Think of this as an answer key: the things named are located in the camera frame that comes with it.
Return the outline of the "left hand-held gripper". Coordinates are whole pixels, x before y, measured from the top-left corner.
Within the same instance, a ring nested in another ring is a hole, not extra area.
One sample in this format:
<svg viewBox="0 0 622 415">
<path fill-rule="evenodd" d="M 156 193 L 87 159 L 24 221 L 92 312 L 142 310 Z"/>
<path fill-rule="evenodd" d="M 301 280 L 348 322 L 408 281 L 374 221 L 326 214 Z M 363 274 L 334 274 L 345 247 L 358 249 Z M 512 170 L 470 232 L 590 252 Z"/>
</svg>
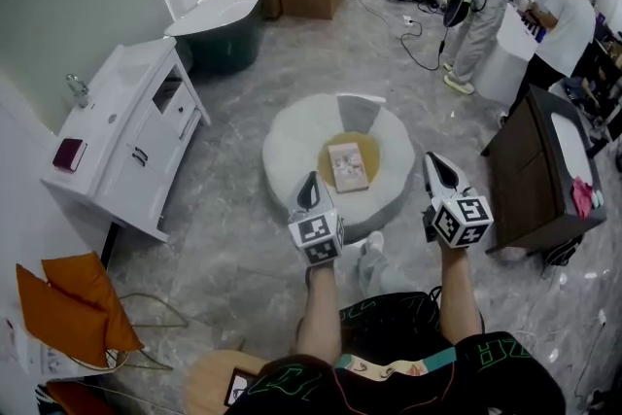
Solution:
<svg viewBox="0 0 622 415">
<path fill-rule="evenodd" d="M 334 208 L 327 185 L 318 171 L 305 174 L 290 198 L 292 212 L 328 210 L 305 215 L 288 225 L 298 254 L 308 266 L 335 261 L 341 256 L 344 239 L 343 219 Z"/>
</svg>

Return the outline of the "beige book with photo cover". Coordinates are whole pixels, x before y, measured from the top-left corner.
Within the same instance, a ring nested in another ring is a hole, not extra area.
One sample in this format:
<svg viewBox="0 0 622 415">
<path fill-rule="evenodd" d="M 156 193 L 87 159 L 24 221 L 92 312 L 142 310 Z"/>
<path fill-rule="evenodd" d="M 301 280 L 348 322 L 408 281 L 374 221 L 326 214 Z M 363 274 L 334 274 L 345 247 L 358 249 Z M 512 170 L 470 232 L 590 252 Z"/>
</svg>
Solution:
<svg viewBox="0 0 622 415">
<path fill-rule="evenodd" d="M 369 181 L 357 143 L 328 146 L 334 186 L 338 193 L 367 190 Z"/>
</svg>

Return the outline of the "round white egg-shaped pouf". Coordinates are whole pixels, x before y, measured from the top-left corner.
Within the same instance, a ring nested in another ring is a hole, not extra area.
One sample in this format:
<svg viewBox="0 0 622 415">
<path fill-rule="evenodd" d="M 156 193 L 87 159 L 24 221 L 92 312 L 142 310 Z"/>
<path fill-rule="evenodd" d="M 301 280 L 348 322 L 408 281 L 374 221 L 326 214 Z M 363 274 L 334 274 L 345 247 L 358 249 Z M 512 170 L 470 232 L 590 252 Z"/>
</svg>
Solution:
<svg viewBox="0 0 622 415">
<path fill-rule="evenodd" d="M 374 151 L 374 164 L 365 168 L 368 189 L 336 191 L 328 144 L 339 141 Z M 321 93 L 295 102 L 276 116 L 262 146 L 267 184 L 281 211 L 293 209 L 297 184 L 310 171 L 320 171 L 344 218 L 347 242 L 365 238 L 399 214 L 412 189 L 415 160 L 404 123 L 386 107 L 355 95 Z"/>
</svg>

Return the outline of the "person's right forearm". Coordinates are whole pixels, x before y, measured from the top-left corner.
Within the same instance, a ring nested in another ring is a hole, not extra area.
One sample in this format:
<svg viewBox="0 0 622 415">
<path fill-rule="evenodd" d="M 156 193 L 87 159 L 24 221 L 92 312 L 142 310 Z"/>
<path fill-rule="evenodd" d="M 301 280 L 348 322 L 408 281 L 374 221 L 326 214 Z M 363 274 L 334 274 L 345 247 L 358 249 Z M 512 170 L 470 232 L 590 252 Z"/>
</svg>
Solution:
<svg viewBox="0 0 622 415">
<path fill-rule="evenodd" d="M 464 249 L 453 249 L 439 242 L 441 252 L 440 331 L 452 344 L 482 334 L 482 319 L 471 283 Z"/>
</svg>

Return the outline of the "person's left forearm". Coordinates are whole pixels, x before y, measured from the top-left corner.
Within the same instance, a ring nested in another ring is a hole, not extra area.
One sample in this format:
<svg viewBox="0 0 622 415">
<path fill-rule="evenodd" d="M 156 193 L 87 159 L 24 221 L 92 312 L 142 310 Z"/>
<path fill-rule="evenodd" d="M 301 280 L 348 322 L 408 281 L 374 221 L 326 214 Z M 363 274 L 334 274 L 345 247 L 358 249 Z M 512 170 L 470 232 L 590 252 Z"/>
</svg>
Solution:
<svg viewBox="0 0 622 415">
<path fill-rule="evenodd" d="M 341 356 L 338 289 L 332 263 L 308 269 L 308 293 L 295 351 L 334 365 Z"/>
</svg>

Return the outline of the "wooden coffee table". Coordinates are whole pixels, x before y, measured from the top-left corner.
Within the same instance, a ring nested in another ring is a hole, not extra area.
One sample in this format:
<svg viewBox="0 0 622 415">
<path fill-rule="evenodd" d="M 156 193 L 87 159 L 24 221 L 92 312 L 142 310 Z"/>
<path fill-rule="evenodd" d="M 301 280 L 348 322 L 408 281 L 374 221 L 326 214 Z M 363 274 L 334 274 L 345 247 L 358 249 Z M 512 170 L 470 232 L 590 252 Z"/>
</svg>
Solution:
<svg viewBox="0 0 622 415">
<path fill-rule="evenodd" d="M 232 370 L 242 368 L 259 374 L 266 360 L 235 350 L 215 350 L 199 359 L 189 370 L 186 382 L 187 415 L 224 415 L 225 394 Z"/>
</svg>

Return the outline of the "dark wooden cabinet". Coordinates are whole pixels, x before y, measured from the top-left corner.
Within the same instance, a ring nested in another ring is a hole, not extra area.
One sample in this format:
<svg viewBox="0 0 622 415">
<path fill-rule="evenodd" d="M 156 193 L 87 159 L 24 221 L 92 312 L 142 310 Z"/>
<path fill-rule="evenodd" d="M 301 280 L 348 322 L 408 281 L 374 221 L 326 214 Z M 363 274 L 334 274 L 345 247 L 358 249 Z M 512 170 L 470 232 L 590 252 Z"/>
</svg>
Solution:
<svg viewBox="0 0 622 415">
<path fill-rule="evenodd" d="M 570 176 L 551 115 L 558 113 L 578 128 L 592 170 L 593 209 L 587 219 L 576 213 Z M 482 151 L 490 173 L 496 230 L 491 255 L 505 248 L 529 254 L 550 250 L 606 221 L 604 188 L 577 109 L 565 98 L 531 86 L 516 111 Z"/>
</svg>

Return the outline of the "white sink basin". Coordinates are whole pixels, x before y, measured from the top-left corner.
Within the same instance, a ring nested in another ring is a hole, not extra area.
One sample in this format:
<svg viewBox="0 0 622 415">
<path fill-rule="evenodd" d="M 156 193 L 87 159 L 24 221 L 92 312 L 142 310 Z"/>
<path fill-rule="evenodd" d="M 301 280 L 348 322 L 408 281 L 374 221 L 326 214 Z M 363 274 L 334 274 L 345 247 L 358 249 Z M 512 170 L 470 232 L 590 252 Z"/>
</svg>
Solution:
<svg viewBox="0 0 622 415">
<path fill-rule="evenodd" d="M 570 176 L 593 186 L 592 170 L 577 126 L 558 113 L 553 113 L 551 120 L 560 144 L 564 165 Z"/>
</svg>

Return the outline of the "pink cloth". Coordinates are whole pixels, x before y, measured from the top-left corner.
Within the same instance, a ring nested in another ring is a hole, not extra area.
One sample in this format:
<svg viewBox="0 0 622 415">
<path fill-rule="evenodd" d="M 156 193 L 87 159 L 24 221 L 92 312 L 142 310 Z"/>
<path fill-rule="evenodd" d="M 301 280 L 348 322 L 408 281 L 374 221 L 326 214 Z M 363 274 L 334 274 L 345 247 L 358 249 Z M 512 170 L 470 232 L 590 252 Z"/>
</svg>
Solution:
<svg viewBox="0 0 622 415">
<path fill-rule="evenodd" d="M 575 177 L 572 182 L 571 198 L 581 220 L 589 217 L 593 209 L 593 188 L 580 177 Z"/>
</svg>

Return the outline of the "dark green bathtub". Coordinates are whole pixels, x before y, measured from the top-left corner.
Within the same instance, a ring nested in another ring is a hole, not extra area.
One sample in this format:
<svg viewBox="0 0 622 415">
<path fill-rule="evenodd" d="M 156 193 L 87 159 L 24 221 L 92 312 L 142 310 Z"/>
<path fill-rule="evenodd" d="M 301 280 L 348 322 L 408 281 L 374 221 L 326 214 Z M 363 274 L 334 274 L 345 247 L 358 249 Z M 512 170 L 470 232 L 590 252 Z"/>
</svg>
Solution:
<svg viewBox="0 0 622 415">
<path fill-rule="evenodd" d="M 202 0 L 165 34 L 190 49 L 193 62 L 215 74 L 251 66 L 262 38 L 262 0 Z"/>
</svg>

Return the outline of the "white vanity cabinet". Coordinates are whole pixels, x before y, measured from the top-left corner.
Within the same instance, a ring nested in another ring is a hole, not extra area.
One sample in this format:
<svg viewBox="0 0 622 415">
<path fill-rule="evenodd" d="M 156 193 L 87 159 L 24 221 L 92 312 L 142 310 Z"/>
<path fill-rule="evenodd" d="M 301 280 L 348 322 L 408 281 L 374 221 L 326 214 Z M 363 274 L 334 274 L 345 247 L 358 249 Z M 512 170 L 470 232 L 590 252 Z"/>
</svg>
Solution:
<svg viewBox="0 0 622 415">
<path fill-rule="evenodd" d="M 178 168 L 207 114 L 172 38 L 117 46 L 57 135 L 42 181 L 118 224 L 166 242 L 160 217 Z M 64 138 L 87 148 L 75 172 L 52 159 Z"/>
</svg>

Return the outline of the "person's black printed shirt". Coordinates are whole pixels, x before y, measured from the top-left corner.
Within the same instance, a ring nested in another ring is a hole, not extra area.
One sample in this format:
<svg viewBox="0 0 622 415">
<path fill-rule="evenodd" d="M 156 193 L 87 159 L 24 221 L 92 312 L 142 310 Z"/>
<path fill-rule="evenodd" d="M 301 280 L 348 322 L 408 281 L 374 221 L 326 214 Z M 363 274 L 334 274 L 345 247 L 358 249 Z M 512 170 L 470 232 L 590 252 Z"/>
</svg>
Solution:
<svg viewBox="0 0 622 415">
<path fill-rule="evenodd" d="M 295 355 L 267 364 L 237 415 L 566 415 L 561 388 L 510 333 L 450 343 L 428 294 L 386 294 L 340 312 L 334 365 Z"/>
</svg>

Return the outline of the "maroon box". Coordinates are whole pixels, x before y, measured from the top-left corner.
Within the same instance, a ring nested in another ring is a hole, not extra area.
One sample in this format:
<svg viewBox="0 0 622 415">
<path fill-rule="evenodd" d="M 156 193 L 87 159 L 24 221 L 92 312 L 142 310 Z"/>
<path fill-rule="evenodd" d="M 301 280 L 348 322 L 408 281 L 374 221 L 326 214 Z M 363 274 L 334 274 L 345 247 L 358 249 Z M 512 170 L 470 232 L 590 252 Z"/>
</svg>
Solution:
<svg viewBox="0 0 622 415">
<path fill-rule="evenodd" d="M 84 156 L 87 142 L 82 139 L 64 138 L 52 159 L 52 165 L 66 172 L 75 172 Z"/>
</svg>

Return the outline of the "chrome faucet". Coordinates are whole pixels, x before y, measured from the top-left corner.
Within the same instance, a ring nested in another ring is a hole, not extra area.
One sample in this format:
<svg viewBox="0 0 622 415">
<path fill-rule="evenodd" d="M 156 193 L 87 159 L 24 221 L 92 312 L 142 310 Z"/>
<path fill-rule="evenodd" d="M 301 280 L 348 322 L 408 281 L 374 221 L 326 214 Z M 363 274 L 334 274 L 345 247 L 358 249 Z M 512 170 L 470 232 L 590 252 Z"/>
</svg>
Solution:
<svg viewBox="0 0 622 415">
<path fill-rule="evenodd" d="M 88 86 L 74 74 L 67 74 L 65 81 L 72 91 L 78 106 L 84 109 L 88 105 Z"/>
</svg>

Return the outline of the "black picture frame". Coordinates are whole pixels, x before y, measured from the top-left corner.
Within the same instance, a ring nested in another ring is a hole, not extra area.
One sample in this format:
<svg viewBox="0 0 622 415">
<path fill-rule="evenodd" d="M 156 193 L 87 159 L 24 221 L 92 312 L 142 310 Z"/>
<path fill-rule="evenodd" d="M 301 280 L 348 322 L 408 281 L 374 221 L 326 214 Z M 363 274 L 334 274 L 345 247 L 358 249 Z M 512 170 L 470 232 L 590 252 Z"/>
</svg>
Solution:
<svg viewBox="0 0 622 415">
<path fill-rule="evenodd" d="M 225 407 L 231 407 L 257 380 L 258 375 L 235 367 L 232 370 L 225 394 Z"/>
</svg>

